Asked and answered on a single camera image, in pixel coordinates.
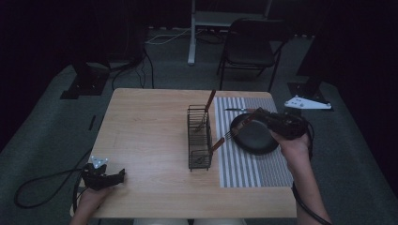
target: chair seat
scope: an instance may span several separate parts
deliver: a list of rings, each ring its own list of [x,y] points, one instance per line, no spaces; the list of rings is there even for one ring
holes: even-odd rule
[[[230,64],[272,67],[275,58],[269,42],[258,42],[248,37],[232,37],[226,48],[226,58]]]

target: knife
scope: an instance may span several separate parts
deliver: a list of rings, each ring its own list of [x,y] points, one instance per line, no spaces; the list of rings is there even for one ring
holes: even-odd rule
[[[235,109],[235,108],[228,108],[225,109],[226,111],[238,111],[238,112],[254,112],[257,109],[246,109],[246,108],[241,108],[241,109]]]

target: striped cloth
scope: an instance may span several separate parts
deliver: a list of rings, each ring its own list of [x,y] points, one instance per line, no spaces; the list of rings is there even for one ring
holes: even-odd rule
[[[217,137],[229,131],[230,124],[242,112],[227,108],[258,108],[276,112],[271,98],[215,97]],[[278,148],[266,155],[255,156],[243,151],[233,140],[225,142],[218,150],[220,186],[222,188],[291,187],[293,177]]]

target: carpeted floor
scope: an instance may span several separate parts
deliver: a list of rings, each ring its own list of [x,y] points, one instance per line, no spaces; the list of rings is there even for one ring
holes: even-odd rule
[[[178,34],[182,31],[151,31]],[[154,84],[158,89],[217,89],[216,76],[222,45],[212,36],[199,36],[194,66],[188,66],[189,39],[182,36],[163,44],[146,44],[153,63]],[[283,56],[271,94],[278,111],[292,96],[287,83],[305,83],[296,76],[302,57],[311,40],[292,39],[283,49]],[[228,73],[224,90],[264,91],[270,71],[259,78],[243,71]],[[136,69],[117,77],[112,73],[100,96],[60,99],[75,78],[72,67],[66,67],[48,86],[36,108],[0,154],[0,224],[68,224],[71,196],[77,174],[42,206],[22,209],[13,202],[14,193],[23,182],[72,169],[94,144],[100,119],[117,87],[151,88],[151,69],[146,59]],[[320,91],[333,111],[304,111],[314,125],[314,172],[325,204],[334,224],[398,224],[398,201],[378,169],[365,140],[338,90],[322,83]],[[85,158],[79,163],[83,166]],[[35,204],[48,198],[62,183],[65,175],[49,178],[29,186],[21,202]],[[288,218],[251,218],[248,225],[295,224]],[[92,224],[131,224],[132,219],[93,219]]]

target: dish rack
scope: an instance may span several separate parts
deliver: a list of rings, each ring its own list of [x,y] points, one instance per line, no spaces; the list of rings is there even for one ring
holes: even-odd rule
[[[205,105],[190,105],[187,110],[188,167],[207,169],[211,166],[211,128]]]

